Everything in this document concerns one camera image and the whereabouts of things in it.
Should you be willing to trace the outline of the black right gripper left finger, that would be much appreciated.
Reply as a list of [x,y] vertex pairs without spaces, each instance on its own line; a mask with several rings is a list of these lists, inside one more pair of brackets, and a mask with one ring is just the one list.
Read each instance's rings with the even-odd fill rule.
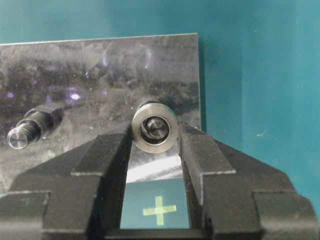
[[0,200],[3,240],[101,240],[118,229],[128,133],[97,136],[20,173]]

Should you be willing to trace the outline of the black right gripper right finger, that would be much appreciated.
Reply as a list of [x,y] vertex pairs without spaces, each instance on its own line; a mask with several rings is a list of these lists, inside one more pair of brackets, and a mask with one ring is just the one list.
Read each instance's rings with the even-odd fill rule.
[[179,155],[190,227],[213,240],[317,240],[311,201],[283,171],[187,123]]

